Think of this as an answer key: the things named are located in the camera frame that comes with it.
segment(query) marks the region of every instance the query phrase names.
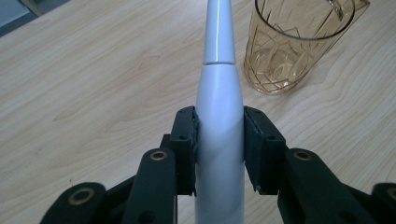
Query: light wood surface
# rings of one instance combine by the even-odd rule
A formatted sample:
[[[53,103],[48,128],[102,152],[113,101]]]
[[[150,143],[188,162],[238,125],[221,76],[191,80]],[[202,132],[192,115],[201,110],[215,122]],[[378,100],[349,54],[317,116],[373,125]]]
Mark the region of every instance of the light wood surface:
[[[244,104],[368,193],[396,182],[396,1],[371,2],[297,89],[269,96],[242,70],[253,1],[233,0]],[[0,223],[38,223],[71,186],[136,173],[195,104],[205,12],[206,1],[72,0],[0,38]],[[193,223],[193,198],[178,203],[179,223]],[[282,223],[248,177],[246,223]]]

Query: transparent cup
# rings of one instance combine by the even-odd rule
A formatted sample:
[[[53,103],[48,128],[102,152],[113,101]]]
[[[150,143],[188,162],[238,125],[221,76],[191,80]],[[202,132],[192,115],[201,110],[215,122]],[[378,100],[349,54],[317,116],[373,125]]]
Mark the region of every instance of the transparent cup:
[[[367,0],[256,0],[244,62],[257,91],[295,87],[370,5]]]

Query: white cap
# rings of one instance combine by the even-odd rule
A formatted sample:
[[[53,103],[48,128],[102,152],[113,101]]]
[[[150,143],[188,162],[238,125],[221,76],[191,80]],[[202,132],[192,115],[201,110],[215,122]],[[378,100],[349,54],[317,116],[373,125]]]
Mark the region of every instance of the white cap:
[[[235,64],[231,0],[208,0],[204,64]]]

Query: table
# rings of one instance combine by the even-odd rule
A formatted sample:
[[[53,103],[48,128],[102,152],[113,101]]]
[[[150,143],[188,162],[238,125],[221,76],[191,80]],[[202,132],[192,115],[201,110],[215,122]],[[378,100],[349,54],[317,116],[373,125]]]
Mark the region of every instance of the table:
[[[396,182],[396,1],[371,2],[303,83],[269,96],[242,70],[253,2],[233,0],[244,104],[367,193]],[[136,173],[195,104],[205,12],[206,1],[72,0],[0,38],[0,223],[38,223],[64,190]],[[282,223],[276,197],[245,182],[246,223]],[[193,223],[193,198],[178,204]]]

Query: gray floor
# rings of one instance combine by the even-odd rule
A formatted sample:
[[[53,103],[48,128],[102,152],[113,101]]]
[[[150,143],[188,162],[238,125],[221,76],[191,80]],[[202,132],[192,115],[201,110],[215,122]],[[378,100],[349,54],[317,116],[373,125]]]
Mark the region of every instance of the gray floor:
[[[63,3],[68,2],[69,0],[34,0],[35,3],[37,4],[37,7],[40,9],[40,11],[45,14],[51,10],[53,10],[56,7],[59,7]],[[24,24],[28,23],[29,21],[32,21],[36,19],[37,17],[35,14],[32,12],[27,13],[26,15],[16,19],[15,21],[12,21],[2,27],[0,27],[0,37],[3,35],[6,35],[19,27],[23,26]]]

